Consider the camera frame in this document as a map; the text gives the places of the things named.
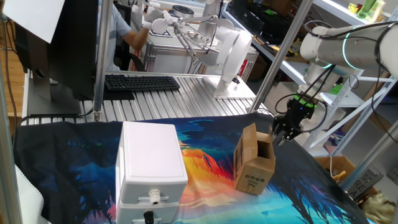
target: person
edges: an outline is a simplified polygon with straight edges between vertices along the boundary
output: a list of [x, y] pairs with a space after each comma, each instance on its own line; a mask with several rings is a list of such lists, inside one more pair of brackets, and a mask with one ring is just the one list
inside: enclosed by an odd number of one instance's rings
[[116, 49], [116, 37], [117, 35], [122, 37], [126, 43], [128, 43], [134, 50], [141, 50], [149, 35], [149, 29], [141, 28], [138, 33], [131, 30], [131, 27], [123, 19], [122, 15], [118, 11], [115, 5], [113, 6], [110, 33], [109, 33], [109, 44], [107, 54], [107, 70], [120, 70], [118, 66], [113, 63], [114, 51]]

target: bottle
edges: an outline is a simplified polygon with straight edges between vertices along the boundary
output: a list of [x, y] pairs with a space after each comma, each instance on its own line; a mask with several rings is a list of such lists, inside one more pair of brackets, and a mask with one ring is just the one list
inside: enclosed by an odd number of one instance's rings
[[375, 2], [376, 0], [366, 0], [365, 4], [362, 6], [362, 9], [357, 13], [356, 17], [364, 19]]
[[368, 15], [366, 16], [366, 20], [369, 22], [374, 22], [379, 17], [382, 9], [386, 3], [383, 0], [376, 0], [373, 7], [369, 11]]

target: cardboard box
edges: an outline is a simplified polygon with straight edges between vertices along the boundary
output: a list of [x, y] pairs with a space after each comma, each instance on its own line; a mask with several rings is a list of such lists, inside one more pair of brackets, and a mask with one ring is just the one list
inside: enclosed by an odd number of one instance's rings
[[267, 68], [267, 62], [259, 55], [254, 63], [251, 73], [248, 77], [249, 81], [260, 80], [263, 77], [264, 72]]
[[[325, 169], [330, 169], [330, 157], [314, 157], [314, 159]], [[333, 156], [331, 160], [331, 168], [333, 170], [337, 170], [339, 173], [346, 171], [346, 175], [342, 176], [338, 179], [338, 184], [341, 183], [345, 178], [347, 178], [355, 169], [355, 166], [349, 161], [345, 156]], [[377, 190], [374, 187], [371, 187], [365, 193], [361, 194], [358, 198], [361, 198], [365, 195], [374, 195], [377, 193]]]
[[273, 0], [271, 3], [271, 8], [273, 8], [276, 12], [278, 12], [282, 16], [287, 16], [292, 6], [293, 6], [292, 0]]
[[234, 187], [259, 195], [275, 171], [275, 155], [268, 134], [256, 131], [256, 124], [243, 129], [234, 151]]

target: white paper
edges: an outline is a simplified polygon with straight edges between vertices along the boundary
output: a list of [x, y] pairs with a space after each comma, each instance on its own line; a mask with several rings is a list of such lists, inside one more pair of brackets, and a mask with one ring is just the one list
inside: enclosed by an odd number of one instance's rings
[[6, 0], [3, 13], [51, 43], [65, 0]]
[[41, 216], [44, 204], [42, 194], [29, 182], [18, 166], [15, 166], [15, 170], [22, 222], [30, 224], [51, 224]]

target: open cardboard box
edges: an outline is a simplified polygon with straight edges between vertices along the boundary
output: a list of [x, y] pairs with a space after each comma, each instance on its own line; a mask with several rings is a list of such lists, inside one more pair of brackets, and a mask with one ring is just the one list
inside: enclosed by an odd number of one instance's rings
[[275, 171], [272, 139], [256, 131], [253, 123], [243, 129], [234, 151], [234, 187], [260, 195]]
[[[330, 169], [330, 156], [326, 157], [314, 157], [314, 159], [325, 169]], [[346, 171], [346, 174], [339, 178], [339, 182], [345, 180], [355, 169], [355, 166], [345, 156], [332, 156], [331, 168], [337, 170], [338, 173]], [[374, 195], [377, 190], [371, 187], [362, 195]]]

